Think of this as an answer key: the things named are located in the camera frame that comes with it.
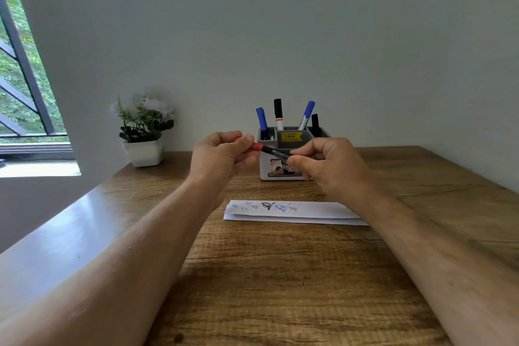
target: pen holder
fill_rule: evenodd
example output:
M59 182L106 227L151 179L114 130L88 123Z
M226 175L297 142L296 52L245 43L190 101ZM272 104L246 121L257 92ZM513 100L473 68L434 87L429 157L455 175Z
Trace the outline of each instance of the pen holder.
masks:
M269 127L270 137L274 139L261 140L261 131L258 130L257 141L267 147L279 150L280 152L290 153L292 149L299 148L314 138L311 127L304 130L298 130L298 126L285 126L284 130L278 130L276 127ZM329 134L320 129L320 137L329 137ZM261 152L260 153L259 177L265 181L269 180L303 180L302 172L294 167L287 165L286 159L280 159L277 156Z

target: hand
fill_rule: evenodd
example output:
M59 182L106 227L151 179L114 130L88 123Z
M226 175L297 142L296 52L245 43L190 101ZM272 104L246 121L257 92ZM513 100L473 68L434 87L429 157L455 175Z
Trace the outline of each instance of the hand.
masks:
M253 142L251 134L212 133L193 148L187 181L202 185L212 200L213 210L222 204L232 177L258 161L260 153L248 151Z
M352 211L383 192L346 138L314 138L290 153L290 166L301 170L306 180L313 178L330 198Z

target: person's right arm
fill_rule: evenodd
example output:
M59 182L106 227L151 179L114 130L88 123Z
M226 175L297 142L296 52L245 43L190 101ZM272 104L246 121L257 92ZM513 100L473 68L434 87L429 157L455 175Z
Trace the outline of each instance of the person's right arm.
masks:
M383 191L347 139L316 138L292 154L290 166L380 234L455 345L519 344L517 271Z

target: pen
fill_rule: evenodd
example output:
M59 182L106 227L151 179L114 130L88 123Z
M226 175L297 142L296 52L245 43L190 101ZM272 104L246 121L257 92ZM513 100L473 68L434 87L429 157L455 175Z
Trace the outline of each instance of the pen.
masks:
M306 124L310 119L310 115L312 115L312 111L314 110L315 101L308 101L308 105L306 106L305 113L302 115L301 123L299 124L298 130L306 129Z
M274 149L274 148L271 148L271 147L267 147L267 146L265 146L263 144L259 144L257 142L253 142L252 143L251 149L253 151L259 151L259 152L268 153L268 154L277 156L278 158L282 158L282 159L288 159L290 156L292 156L292 155L290 155L288 153L280 152L277 149Z
M281 99L274 99L274 113L276 115L278 130L283 130L283 110L281 108Z
M261 130L260 139L262 140L270 140L270 135L268 133L267 120L265 119L265 112L263 108L256 108L256 113L258 114L259 119L259 129Z
M321 128L319 127L319 117L317 114L312 115L312 134L315 137L321 137Z

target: white window ledge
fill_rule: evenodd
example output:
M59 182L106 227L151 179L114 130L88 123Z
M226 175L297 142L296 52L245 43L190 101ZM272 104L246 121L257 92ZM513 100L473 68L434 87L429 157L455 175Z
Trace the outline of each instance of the white window ledge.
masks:
M73 177L81 175L75 161L7 162L0 168L0 178Z

